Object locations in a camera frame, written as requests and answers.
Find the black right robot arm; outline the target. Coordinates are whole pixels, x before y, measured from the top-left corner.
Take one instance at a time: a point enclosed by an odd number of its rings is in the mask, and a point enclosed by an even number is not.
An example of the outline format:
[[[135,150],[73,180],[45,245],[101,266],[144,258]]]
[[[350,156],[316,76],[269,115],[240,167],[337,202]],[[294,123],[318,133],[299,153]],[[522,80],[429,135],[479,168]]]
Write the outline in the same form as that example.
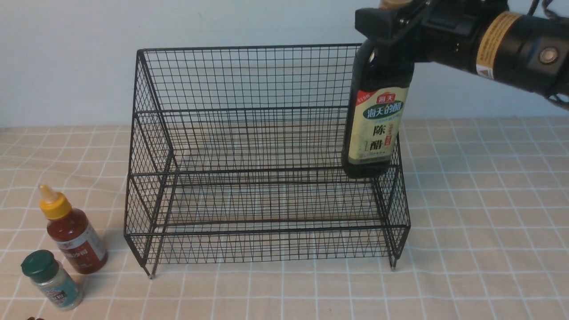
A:
[[[350,103],[410,85],[417,63],[437,63],[544,97],[568,109],[568,18],[541,2],[546,18],[505,0],[404,0],[355,12],[366,37],[353,63]]]

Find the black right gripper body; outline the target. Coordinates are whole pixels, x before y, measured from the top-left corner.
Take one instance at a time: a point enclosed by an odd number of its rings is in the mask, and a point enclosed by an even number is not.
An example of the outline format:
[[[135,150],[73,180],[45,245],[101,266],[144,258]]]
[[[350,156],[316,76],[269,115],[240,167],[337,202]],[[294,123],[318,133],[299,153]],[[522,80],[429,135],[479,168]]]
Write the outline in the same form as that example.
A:
[[[433,62],[473,67],[478,38],[488,20],[487,0],[409,0],[357,9],[354,26],[366,39],[354,65]]]

